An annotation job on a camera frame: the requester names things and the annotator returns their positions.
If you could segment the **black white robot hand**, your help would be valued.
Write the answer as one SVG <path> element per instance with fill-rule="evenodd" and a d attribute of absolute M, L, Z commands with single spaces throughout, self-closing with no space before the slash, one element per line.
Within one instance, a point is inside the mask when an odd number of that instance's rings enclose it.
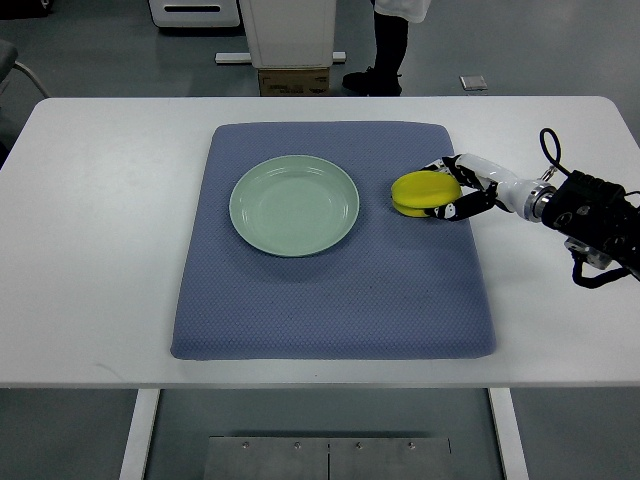
<path fill-rule="evenodd" d="M 422 170 L 446 173 L 461 187 L 473 189 L 455 201 L 425 209 L 428 216 L 442 220 L 468 219 L 498 207 L 538 223 L 546 203 L 556 193 L 556 188 L 546 181 L 520 178 L 505 167 L 472 154 L 442 157 Z"/>

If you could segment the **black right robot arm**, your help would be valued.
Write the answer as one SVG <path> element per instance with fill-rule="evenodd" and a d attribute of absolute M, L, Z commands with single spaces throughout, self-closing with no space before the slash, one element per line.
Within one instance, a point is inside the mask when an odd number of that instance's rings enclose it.
<path fill-rule="evenodd" d="M 542 151 L 566 179 L 542 194 L 534 213 L 542 223 L 566 236 L 574 261 L 573 282 L 599 288 L 626 276 L 639 277 L 639 208 L 623 186 L 561 165 L 561 146 L 550 128 L 539 133 Z"/>

